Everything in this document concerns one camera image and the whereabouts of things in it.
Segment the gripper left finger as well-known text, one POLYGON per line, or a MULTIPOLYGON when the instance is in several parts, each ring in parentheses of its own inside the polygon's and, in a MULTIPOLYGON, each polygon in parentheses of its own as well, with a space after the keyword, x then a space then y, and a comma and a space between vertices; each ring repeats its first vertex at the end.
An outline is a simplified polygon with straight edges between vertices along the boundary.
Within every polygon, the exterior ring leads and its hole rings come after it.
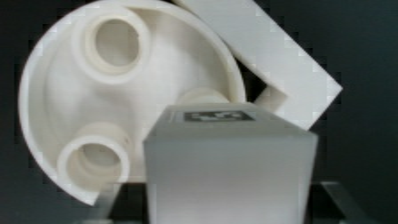
POLYGON ((143 183, 104 185, 90 208, 88 219, 95 224, 149 224, 143 183))

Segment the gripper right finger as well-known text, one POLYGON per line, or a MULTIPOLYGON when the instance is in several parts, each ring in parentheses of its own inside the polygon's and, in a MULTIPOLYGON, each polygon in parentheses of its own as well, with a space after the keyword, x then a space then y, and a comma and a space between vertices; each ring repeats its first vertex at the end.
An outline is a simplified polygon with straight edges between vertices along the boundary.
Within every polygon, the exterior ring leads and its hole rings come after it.
POLYGON ((371 218, 335 181, 310 183, 303 224, 371 224, 371 218))

